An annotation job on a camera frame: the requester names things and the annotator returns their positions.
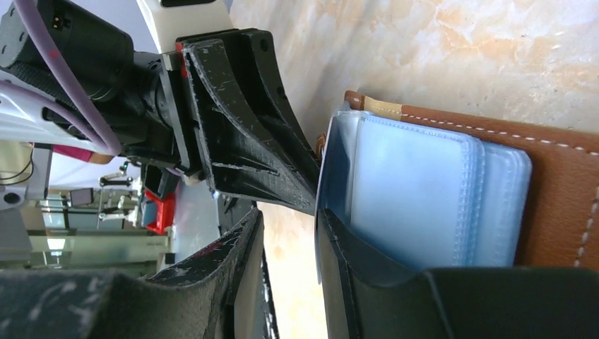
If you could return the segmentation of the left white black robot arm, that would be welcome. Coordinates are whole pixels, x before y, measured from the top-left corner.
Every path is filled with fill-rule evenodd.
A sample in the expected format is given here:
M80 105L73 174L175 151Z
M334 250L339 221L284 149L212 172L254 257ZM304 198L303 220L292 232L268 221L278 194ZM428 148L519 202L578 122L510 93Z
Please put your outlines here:
M72 1L13 1L1 16L1 138L33 143L1 179L1 208L46 196L58 146L145 167L163 203L179 179L311 213L319 167L280 78L272 35L223 1L139 1L156 52Z

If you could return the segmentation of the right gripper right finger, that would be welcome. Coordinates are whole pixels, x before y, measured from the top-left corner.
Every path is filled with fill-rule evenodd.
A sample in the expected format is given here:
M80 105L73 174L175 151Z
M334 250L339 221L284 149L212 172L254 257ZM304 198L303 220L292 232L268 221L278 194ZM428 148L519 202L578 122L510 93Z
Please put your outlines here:
M329 338L448 338L429 278L318 211L318 267Z

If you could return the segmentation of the brown leather card holder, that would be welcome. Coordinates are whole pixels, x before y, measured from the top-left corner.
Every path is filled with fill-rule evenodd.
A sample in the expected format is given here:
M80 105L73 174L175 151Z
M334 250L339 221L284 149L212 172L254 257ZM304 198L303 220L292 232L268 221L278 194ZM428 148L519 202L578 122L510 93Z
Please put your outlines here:
M598 135L348 91L316 202L411 270L597 269Z

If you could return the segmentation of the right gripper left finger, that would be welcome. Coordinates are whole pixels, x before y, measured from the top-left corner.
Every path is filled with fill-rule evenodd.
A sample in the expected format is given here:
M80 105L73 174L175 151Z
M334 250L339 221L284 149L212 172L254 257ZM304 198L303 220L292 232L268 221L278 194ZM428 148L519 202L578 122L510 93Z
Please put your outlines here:
M148 279L141 338L223 338L263 215L251 209L221 238Z

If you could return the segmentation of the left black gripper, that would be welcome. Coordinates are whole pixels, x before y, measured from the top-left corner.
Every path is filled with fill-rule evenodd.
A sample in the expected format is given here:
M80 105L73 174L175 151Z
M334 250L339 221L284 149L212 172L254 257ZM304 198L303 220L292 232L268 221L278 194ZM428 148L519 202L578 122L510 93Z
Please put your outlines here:
M197 128L166 54L137 51L74 1L12 1L1 15L1 140L125 157L145 167L147 187L206 178L225 196L313 214L313 155L251 107L225 43L188 42L182 56Z

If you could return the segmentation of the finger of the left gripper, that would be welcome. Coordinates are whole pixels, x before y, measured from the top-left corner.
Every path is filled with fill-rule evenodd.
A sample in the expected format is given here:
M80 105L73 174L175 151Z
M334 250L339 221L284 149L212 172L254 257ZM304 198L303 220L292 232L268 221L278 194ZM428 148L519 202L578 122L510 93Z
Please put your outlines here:
M242 93L266 130L281 145L293 167L315 187L319 166L287 98L269 31L248 28L227 36L232 68Z

